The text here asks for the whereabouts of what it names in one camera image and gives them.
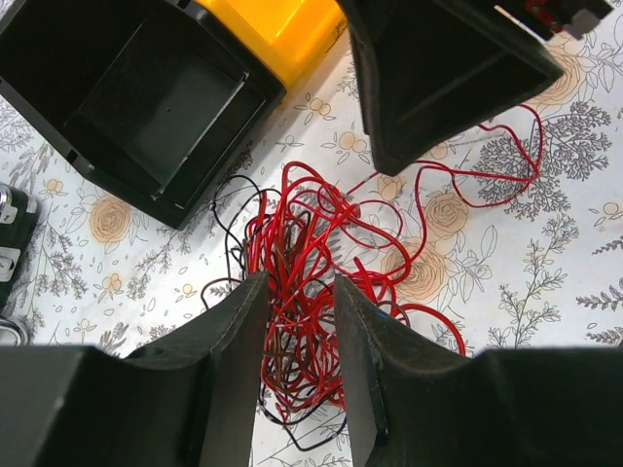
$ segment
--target black object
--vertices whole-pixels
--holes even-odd
[[[603,0],[591,2],[604,5],[605,13],[611,9]],[[562,75],[536,39],[494,8],[503,4],[548,39],[551,31],[525,10],[526,0],[338,3],[348,18],[374,164],[388,175]],[[587,2],[575,3],[566,5],[568,13]],[[601,18],[605,13],[600,10]]]
[[[268,314],[260,273],[125,360],[0,347],[0,465],[247,467]]]
[[[16,0],[0,93],[85,178],[182,228],[285,88],[207,10],[172,3]]]
[[[336,278],[353,467],[623,465],[623,353],[427,340]]]
[[[18,322],[7,319],[11,316],[3,308],[19,277],[38,218],[35,197],[0,184],[0,331],[12,334],[16,344],[27,343],[28,333]]]

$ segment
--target table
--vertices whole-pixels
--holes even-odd
[[[8,4],[0,0],[0,12]],[[421,187],[432,240],[401,285],[401,298],[430,304],[456,321],[470,354],[487,347],[616,345],[623,338],[620,10],[597,34],[581,42],[563,34],[549,50],[566,75],[530,102],[547,136],[538,183],[511,205],[480,210],[462,204],[443,176],[427,175]],[[435,70],[422,73],[434,76]],[[278,184],[285,162],[300,160],[340,188],[354,185],[373,170],[358,98],[345,36],[277,109],[263,137],[242,152],[238,172],[271,186]],[[527,112],[512,110],[495,121],[530,137]],[[507,171],[517,152],[505,134],[473,129],[427,157]],[[397,177],[374,179],[358,194],[403,210],[408,249],[419,245],[421,232],[413,211],[414,178],[415,169],[409,168]],[[224,275],[223,235],[207,206],[182,232],[159,224],[83,180],[4,100],[0,181],[36,195],[44,206],[28,269],[6,310],[30,329],[35,343],[95,344],[127,355],[202,313],[200,289]],[[238,188],[228,187],[218,199],[225,218],[248,196]],[[469,182],[464,188],[484,200],[508,190]],[[380,225],[393,222],[384,213],[367,215]],[[346,247],[343,253],[345,260],[357,254]],[[371,261],[389,268],[395,255],[382,252]],[[224,287],[211,288],[208,303],[226,293]],[[431,339],[454,345],[441,325],[413,321]],[[342,416],[323,408],[297,428],[297,437],[312,444],[335,431]],[[258,414],[250,465],[349,466],[348,430],[328,446],[300,453]]]

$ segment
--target silver metal ring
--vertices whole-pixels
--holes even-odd
[[[28,345],[30,337],[21,323],[0,317],[0,332],[5,331],[16,339],[16,346]]]

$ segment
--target table surface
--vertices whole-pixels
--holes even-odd
[[[8,4],[0,0],[0,13]],[[566,75],[530,102],[547,136],[539,182],[511,205],[476,210],[458,201],[443,176],[422,181],[433,238],[400,286],[400,297],[451,317],[472,354],[487,347],[615,345],[623,338],[623,184],[617,175],[623,173],[623,16],[615,10],[597,34],[581,42],[562,35],[548,48]],[[434,77],[435,70],[422,73]],[[279,183],[285,162],[303,161],[338,187],[353,186],[373,171],[358,98],[345,36],[302,90],[277,109],[253,149],[241,154],[238,171],[271,186]],[[495,122],[512,125],[523,139],[531,135],[533,121],[521,109]],[[499,171],[518,161],[507,135],[476,129],[427,157]],[[421,234],[414,178],[409,168],[358,192],[403,212],[408,249],[417,247]],[[95,344],[124,356],[201,314],[203,284],[225,275],[223,235],[205,207],[183,232],[163,226],[82,179],[1,99],[0,181],[44,206],[29,270],[5,310],[32,331],[36,343]],[[236,190],[233,185],[218,200],[224,218],[250,193]],[[467,182],[465,190],[493,200],[508,187]],[[384,227],[395,224],[384,211],[365,215]],[[362,253],[346,243],[340,247],[344,261]],[[391,251],[383,251],[369,263],[388,268],[392,261]],[[224,293],[212,288],[208,303],[218,303]],[[443,345],[455,345],[425,317],[413,316],[412,324]],[[342,416],[324,408],[297,428],[297,437],[313,444],[336,430]],[[300,453],[257,415],[251,465],[350,463],[348,430],[321,449]]]

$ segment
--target floral pattern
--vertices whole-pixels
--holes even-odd
[[[0,13],[9,4],[0,0]],[[551,54],[566,74],[531,100],[542,113],[542,174],[511,204],[466,206],[442,174],[426,174],[421,203],[428,242],[398,288],[401,301],[429,304],[463,332],[473,354],[487,347],[618,345],[623,340],[623,11],[598,32],[576,42],[557,36]],[[373,171],[360,118],[348,37],[331,54],[334,70],[320,67],[305,89],[289,95],[261,139],[242,148],[233,171],[264,187],[278,187],[288,161],[309,162],[347,191]],[[532,154],[537,128],[516,109],[495,117],[513,126]],[[525,175],[522,157],[502,132],[471,129],[441,143],[426,158],[486,171]],[[415,252],[422,242],[416,207],[416,167],[379,176],[353,194],[382,199],[405,220],[401,242]],[[3,313],[19,319],[40,344],[85,343],[125,356],[205,311],[203,284],[225,275],[224,236],[212,214],[229,224],[249,194],[239,181],[207,203],[184,231],[159,224],[80,177],[32,126],[0,99],[0,181],[42,202],[24,268]],[[506,182],[457,180],[469,199],[495,202],[515,193]],[[252,216],[250,204],[242,216]],[[397,233],[392,209],[362,216]],[[241,223],[233,229],[241,228]],[[367,243],[379,241],[373,236]],[[391,271],[402,258],[394,248],[363,255],[344,235],[327,243],[351,265]],[[215,286],[208,305],[229,292]],[[414,315],[412,326],[449,348],[456,343],[438,322]],[[306,446],[336,431],[343,415],[323,407],[296,436]],[[256,417],[249,465],[349,467],[348,430],[333,443],[298,452],[287,435]]]

